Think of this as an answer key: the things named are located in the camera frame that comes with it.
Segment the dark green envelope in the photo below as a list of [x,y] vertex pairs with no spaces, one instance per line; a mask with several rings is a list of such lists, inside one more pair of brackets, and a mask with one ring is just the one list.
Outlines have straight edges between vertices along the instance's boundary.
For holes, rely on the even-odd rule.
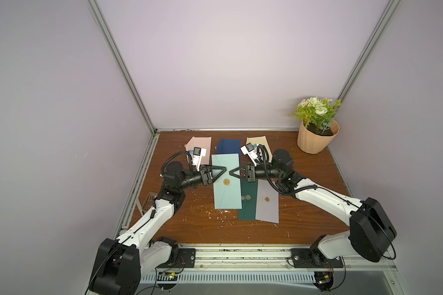
[[255,221],[257,208],[258,181],[241,182],[242,209],[238,210],[238,220]]

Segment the grey envelope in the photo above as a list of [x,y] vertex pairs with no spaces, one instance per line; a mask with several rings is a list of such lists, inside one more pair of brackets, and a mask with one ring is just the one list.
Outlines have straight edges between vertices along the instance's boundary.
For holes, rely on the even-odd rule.
[[258,181],[255,219],[279,223],[279,194],[266,180]]

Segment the cream yellow envelope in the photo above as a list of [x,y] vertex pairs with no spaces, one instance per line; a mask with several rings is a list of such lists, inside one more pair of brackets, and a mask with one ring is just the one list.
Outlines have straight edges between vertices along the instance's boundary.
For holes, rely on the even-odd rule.
[[266,136],[248,137],[248,138],[246,138],[246,144],[249,144],[249,143],[252,146],[263,145],[266,148],[267,152],[268,152],[268,160],[267,161],[270,162],[272,160],[273,156],[272,156],[272,152],[271,152],[271,149],[269,147],[269,144],[268,144]]

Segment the teal envelope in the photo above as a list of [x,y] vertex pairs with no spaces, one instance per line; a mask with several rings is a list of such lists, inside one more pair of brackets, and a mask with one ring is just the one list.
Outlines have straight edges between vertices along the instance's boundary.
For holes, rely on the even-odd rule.
[[213,166],[225,167],[226,172],[215,171],[219,176],[214,184],[214,208],[216,210],[242,209],[241,180],[230,175],[230,171],[240,166],[238,154],[214,154]]

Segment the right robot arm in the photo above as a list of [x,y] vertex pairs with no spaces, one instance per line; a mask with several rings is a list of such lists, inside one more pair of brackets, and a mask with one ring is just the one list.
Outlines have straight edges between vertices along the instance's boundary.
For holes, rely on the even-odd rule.
[[348,197],[313,182],[294,170],[294,160],[284,149],[275,150],[270,157],[265,146],[248,143],[241,152],[251,163],[232,169],[231,176],[246,183],[265,180],[268,192],[307,202],[348,226],[345,232],[319,237],[307,252],[308,263],[325,267],[331,260],[356,254],[373,263],[396,259],[396,253],[386,253],[395,249],[397,232],[379,201]]

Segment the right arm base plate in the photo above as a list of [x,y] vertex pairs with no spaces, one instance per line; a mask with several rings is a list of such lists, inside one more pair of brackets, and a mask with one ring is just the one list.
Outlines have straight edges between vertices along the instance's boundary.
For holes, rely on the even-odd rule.
[[290,259],[295,268],[341,269],[344,266],[340,258],[327,259],[319,251],[308,248],[291,248]]

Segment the pink envelope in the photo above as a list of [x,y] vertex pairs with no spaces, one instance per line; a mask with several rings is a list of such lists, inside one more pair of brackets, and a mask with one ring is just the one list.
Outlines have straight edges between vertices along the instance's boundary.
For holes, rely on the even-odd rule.
[[195,137],[193,136],[189,142],[185,145],[185,149],[187,151],[194,150],[195,147],[206,149],[206,155],[202,157],[201,164],[209,165],[210,164],[210,152],[211,152],[211,137]]

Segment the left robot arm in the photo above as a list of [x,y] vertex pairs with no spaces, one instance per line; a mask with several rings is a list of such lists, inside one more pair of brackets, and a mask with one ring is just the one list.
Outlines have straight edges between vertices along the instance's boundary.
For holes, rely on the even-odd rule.
[[226,167],[195,163],[195,152],[179,151],[161,167],[162,186],[150,209],[116,239],[98,247],[87,292],[97,295],[134,295],[142,277],[161,264],[174,263],[178,243],[161,237],[160,228],[181,208],[185,190],[214,184]]

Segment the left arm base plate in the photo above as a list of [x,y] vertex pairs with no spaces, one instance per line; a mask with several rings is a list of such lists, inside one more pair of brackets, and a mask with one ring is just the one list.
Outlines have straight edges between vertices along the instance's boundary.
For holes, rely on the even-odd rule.
[[158,269],[194,268],[196,259],[195,248],[179,248],[177,254],[172,252],[169,260],[158,266]]

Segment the navy blue envelope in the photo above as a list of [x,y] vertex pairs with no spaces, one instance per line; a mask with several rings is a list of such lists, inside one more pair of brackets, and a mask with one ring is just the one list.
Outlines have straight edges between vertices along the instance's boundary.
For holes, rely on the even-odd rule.
[[221,139],[216,147],[216,150],[217,150],[217,154],[240,154],[241,141],[240,140]]

